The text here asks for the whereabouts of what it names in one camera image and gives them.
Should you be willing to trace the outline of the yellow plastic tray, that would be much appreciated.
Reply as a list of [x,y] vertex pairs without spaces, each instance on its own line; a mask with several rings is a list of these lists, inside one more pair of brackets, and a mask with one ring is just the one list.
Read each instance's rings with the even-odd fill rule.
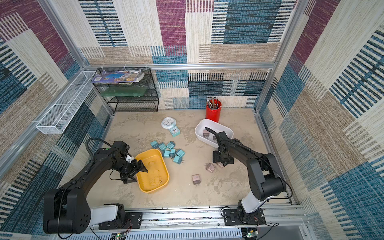
[[161,151],[150,149],[136,156],[142,161],[148,172],[137,173],[139,188],[143,193],[151,194],[165,188],[170,180],[170,175]]

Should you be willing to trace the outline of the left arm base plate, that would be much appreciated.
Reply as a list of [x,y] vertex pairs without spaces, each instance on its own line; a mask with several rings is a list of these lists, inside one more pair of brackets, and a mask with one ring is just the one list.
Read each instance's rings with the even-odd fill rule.
[[143,212],[125,212],[118,214],[113,221],[99,224],[99,230],[139,229],[143,219]]

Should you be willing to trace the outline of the white plastic tray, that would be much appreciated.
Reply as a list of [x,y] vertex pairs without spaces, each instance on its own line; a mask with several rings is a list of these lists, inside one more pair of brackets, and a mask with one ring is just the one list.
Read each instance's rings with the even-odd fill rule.
[[212,146],[212,147],[214,147],[214,148],[216,148],[216,149],[219,146],[218,146],[218,143],[214,143],[212,141],[213,136],[214,136],[213,133],[210,132],[210,136],[208,138],[203,137],[203,130],[206,130],[206,128],[211,129],[212,131],[216,132],[217,134],[221,133],[221,132],[225,132],[229,139],[232,139],[234,136],[233,130],[224,126],[224,125],[221,125],[219,123],[216,123],[216,122],[208,120],[208,119],[201,120],[195,128],[195,134],[196,134],[197,139],[210,145],[210,146]]

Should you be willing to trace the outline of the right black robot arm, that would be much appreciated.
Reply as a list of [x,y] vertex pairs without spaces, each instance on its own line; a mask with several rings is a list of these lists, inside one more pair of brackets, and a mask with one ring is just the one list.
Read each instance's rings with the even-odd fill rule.
[[227,166],[237,159],[247,167],[250,192],[238,203],[239,222],[250,225],[254,220],[261,221],[262,206],[269,200],[278,199],[289,186],[282,177],[276,157],[256,152],[237,139],[229,139],[225,132],[217,133],[208,127],[205,130],[213,134],[218,143],[218,149],[213,152],[213,163]]

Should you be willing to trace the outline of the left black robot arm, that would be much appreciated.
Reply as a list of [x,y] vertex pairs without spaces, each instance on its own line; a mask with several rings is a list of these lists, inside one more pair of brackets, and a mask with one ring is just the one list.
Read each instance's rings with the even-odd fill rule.
[[44,195],[43,230],[46,234],[81,234],[86,229],[98,225],[103,230],[128,227],[123,204],[106,204],[91,208],[87,195],[108,170],[120,174],[124,184],[137,181],[135,175],[148,172],[143,161],[129,154],[129,145],[115,141],[106,148],[92,152],[86,140],[85,147],[90,155],[90,162],[69,182],[58,189],[52,189]]

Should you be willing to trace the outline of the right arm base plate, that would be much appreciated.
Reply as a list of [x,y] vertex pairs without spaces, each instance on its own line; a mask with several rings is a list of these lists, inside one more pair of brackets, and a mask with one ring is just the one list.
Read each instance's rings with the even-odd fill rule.
[[253,226],[253,225],[265,225],[266,219],[263,209],[247,214],[240,209],[230,209],[229,207],[223,207],[221,209],[221,215],[224,218],[226,226]]

